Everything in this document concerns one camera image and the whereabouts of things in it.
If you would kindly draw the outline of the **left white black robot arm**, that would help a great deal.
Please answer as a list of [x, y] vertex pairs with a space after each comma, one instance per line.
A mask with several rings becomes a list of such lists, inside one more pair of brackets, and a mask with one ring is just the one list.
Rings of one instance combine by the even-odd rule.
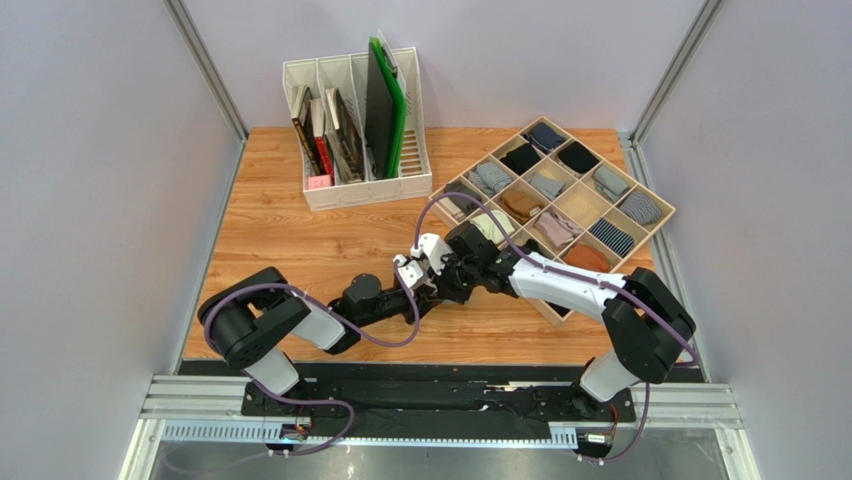
[[417, 327], [441, 302], [438, 288], [416, 267], [397, 269], [390, 288], [372, 274], [360, 274], [328, 304], [268, 267], [208, 298], [196, 317], [208, 345], [229, 368], [245, 374], [260, 397], [287, 409], [353, 414], [345, 400], [307, 397], [301, 374], [279, 343], [293, 335], [340, 354], [370, 337], [365, 327], [395, 316]]

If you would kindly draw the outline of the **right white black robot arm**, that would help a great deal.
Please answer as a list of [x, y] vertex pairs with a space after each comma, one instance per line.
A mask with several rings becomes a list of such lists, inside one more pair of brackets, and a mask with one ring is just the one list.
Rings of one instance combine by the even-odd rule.
[[421, 234], [411, 249], [423, 255], [439, 292], [466, 302], [473, 289], [541, 300], [603, 325], [610, 350], [589, 361], [574, 386], [599, 403], [637, 383], [661, 384], [672, 372], [696, 325], [659, 276], [594, 272], [509, 244], [499, 248], [469, 222], [445, 237]]

